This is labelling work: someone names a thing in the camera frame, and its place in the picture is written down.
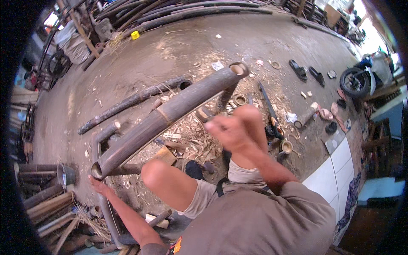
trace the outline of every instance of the gray bucket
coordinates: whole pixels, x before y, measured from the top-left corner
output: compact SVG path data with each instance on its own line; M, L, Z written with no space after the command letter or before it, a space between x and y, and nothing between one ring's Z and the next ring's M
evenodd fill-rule
M57 178L58 183L63 188L66 188L67 185L75 183L75 171L71 167L59 163L57 166Z

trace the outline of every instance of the patterned cloth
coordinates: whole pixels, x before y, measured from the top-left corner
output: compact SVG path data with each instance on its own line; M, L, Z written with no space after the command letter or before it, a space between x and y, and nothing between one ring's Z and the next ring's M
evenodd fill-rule
M350 182L350 185L348 186L346 213L337 223L337 232L340 232L340 230L344 228L350 220L350 210L356 204L358 199L358 185L360 184L360 179L361 172L357 174L357 176Z

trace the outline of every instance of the forearm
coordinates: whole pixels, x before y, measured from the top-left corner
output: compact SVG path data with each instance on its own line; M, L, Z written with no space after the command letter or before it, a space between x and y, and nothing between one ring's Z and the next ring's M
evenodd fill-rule
M266 184L276 195L285 183L299 181L289 169L272 160L255 143L249 144L244 150L242 154L259 169Z
M115 208L127 230L139 243L140 247L149 243L157 243L164 246L157 232L137 212L118 198L112 189L109 189L106 193L106 198Z

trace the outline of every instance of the knee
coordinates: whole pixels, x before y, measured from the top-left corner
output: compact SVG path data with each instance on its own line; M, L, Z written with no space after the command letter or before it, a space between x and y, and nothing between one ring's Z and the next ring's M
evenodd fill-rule
M253 105L244 104L235 109L233 116L239 117L244 121L262 121L261 112Z
M167 164L161 160L150 160L142 167L141 177L146 187L151 188L160 185Z

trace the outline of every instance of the concrete floor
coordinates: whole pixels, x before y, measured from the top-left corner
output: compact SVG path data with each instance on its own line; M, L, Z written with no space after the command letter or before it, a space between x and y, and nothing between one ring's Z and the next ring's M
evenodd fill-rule
M290 59L300 66L313 66L322 72L326 87L322 88L310 74L306 83L301 82L288 65ZM214 72L211 63L221 61L226 66L239 60L251 66L255 77L243 79L237 93L251 92L255 99L259 98L257 80L261 80L279 110L297 115L314 101L322 108L330 109L332 102L339 98L336 92L339 81L328 79L326 73L333 69L340 76L347 66L356 62L347 42L318 30L297 26L290 20L290 15L277 11L272 16L224 14L172 23L146 32L137 40L125 40L115 50L105 49L86 72L73 65L50 92L42 92L33 141L34 163L62 162L75 167L78 171L73 187L76 196L88 205L97 204L96 194L89 189L87 180L92 162L84 154L86 150L91 153L91 133L106 127L115 118L122 123L121 132L125 133L149 113L156 98L119 113L83 135L78 135L78 128L94 115L157 81L185 73L193 75L193 80L197 81ZM263 60L264 66L256 65L256 60ZM278 61L282 69L274 69L268 60ZM196 62L201 64L199 68L194 67ZM313 96L304 99L301 91L311 91ZM266 113L266 105L261 111ZM357 118L353 111L340 110L340 115L345 120ZM325 126L326 123L317 118L300 131L299 141L292 136L288 138L301 155L298 157L292 153L284 165L301 181L328 157L322 142L328 138ZM272 154L277 153L274 146ZM153 144L146 150L157 148ZM132 162L142 164L146 160L139 155ZM162 212L166 205L139 179L137 175L109 177L108 183L134 209L146 213Z

